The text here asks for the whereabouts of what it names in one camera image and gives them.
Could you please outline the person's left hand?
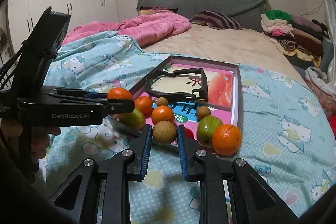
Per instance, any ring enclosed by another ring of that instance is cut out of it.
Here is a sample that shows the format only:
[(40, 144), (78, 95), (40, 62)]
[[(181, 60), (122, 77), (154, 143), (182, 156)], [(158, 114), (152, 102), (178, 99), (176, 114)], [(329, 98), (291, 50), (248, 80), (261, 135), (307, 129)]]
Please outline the person's left hand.
[[(1, 131), (5, 142), (1, 145), (12, 148), (18, 154), (18, 137), (23, 132), (22, 125), (15, 120), (1, 119)], [(46, 156), (46, 149), (50, 145), (50, 135), (61, 134), (59, 127), (33, 127), (31, 129), (31, 156), (34, 159), (42, 159)]]

